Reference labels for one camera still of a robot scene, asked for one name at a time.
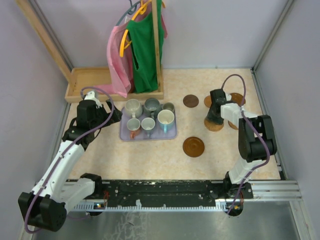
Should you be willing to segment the light blue mug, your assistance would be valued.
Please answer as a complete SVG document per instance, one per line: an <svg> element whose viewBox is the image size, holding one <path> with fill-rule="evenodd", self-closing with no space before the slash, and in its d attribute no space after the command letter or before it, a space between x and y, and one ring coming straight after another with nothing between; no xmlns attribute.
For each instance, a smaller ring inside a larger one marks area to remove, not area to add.
<svg viewBox="0 0 320 240"><path fill-rule="evenodd" d="M175 114L171 110L161 110L157 115L160 128L166 134L174 125Z"/></svg>

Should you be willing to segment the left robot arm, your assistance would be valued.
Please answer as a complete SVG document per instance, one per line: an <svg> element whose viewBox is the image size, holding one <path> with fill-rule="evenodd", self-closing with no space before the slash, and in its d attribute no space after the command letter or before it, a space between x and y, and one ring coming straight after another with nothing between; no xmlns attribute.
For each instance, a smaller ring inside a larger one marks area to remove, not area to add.
<svg viewBox="0 0 320 240"><path fill-rule="evenodd" d="M64 133L58 152L43 177L30 192L22 192L18 205L24 220L24 229L35 234L44 229L57 232L65 223L68 214L83 199L95 199L104 192L102 178L96 174L85 173L68 190L62 188L74 165L84 155L90 143L101 130L122 118L122 112L115 107L112 97L98 87L89 86L87 94L81 93L77 116ZM107 96L107 112L98 99L98 93Z"/></svg>

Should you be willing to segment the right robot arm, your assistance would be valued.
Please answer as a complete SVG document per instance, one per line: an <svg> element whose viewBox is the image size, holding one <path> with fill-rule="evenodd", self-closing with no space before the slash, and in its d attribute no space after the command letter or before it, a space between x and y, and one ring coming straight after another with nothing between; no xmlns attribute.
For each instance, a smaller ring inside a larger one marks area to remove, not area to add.
<svg viewBox="0 0 320 240"><path fill-rule="evenodd" d="M217 132L224 127L224 121L238 129L239 159L223 179L221 192L235 198L258 168L268 164L277 152L277 143L272 119L269 115L256 115L245 111L244 102L233 101L223 89L210 92L211 105L204 119L205 127Z"/></svg>

